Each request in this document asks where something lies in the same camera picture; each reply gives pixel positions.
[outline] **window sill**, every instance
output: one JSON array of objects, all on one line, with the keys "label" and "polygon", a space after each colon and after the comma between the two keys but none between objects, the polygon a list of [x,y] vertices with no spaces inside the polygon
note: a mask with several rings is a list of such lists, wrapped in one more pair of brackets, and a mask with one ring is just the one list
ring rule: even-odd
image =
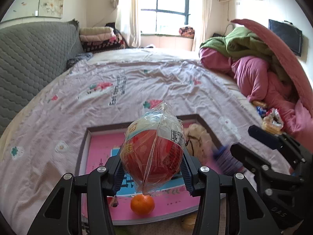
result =
[{"label": "window sill", "polygon": [[193,37],[186,37],[186,36],[180,36],[180,35],[174,35],[174,34],[159,34],[159,33],[142,33],[141,36],[168,36],[168,37],[180,37],[180,38],[188,38],[193,39]]}]

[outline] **plush toy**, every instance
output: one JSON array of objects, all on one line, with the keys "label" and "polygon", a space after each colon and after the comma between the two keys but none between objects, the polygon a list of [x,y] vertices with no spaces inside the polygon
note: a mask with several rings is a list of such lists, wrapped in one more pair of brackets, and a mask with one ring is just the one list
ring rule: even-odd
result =
[{"label": "plush toy", "polygon": [[212,156],[212,138],[206,129],[199,124],[191,124],[184,129],[188,153],[205,165]]}]

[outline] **bed sheet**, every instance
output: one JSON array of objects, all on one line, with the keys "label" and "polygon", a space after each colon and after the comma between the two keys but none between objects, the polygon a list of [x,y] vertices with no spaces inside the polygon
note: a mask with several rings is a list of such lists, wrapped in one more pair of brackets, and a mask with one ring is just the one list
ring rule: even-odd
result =
[{"label": "bed sheet", "polygon": [[[94,91],[95,85],[101,91]],[[177,115],[198,113],[222,144],[240,141],[277,171],[288,172],[289,165],[277,151],[249,137],[248,127],[260,125],[261,119],[235,83],[203,68],[194,53],[104,52],[88,63],[78,62],[51,82],[2,136],[0,209],[13,230],[26,235],[62,175],[75,172],[86,127],[133,121],[152,107],[154,99],[168,101]],[[252,174],[245,175],[253,184]],[[172,235],[189,234],[175,229],[179,219],[165,223]],[[149,228],[160,226],[154,223]],[[139,226],[130,229],[138,234],[147,231]]]}]

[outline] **plastic bag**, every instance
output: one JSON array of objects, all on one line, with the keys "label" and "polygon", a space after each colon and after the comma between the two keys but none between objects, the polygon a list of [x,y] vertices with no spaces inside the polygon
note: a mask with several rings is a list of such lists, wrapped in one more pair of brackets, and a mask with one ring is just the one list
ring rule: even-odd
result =
[{"label": "plastic bag", "polygon": [[284,122],[277,109],[270,109],[263,118],[262,129],[272,134],[282,134]]},{"label": "plastic bag", "polygon": [[134,121],[120,157],[136,191],[150,194],[169,181],[179,170],[184,144],[183,125],[164,101]]}]

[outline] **folded blanket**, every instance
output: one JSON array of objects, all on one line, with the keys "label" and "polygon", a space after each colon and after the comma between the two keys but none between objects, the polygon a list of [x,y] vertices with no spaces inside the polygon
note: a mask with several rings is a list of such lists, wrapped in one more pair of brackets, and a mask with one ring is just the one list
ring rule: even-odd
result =
[{"label": "folded blanket", "polygon": [[82,42],[82,46],[85,52],[92,52],[93,54],[103,51],[125,49],[126,47],[125,42],[119,33],[116,34],[116,37],[105,41]]},{"label": "folded blanket", "polygon": [[262,58],[270,64],[281,81],[291,82],[273,51],[255,33],[245,27],[236,27],[226,37],[212,37],[203,42],[200,48],[213,48],[234,60],[245,56]]},{"label": "folded blanket", "polygon": [[96,35],[79,35],[81,42],[99,42],[110,40],[115,37],[115,34],[112,33],[100,33]]},{"label": "folded blanket", "polygon": [[79,35],[97,35],[101,33],[113,33],[113,28],[109,26],[82,27],[79,30]]}]

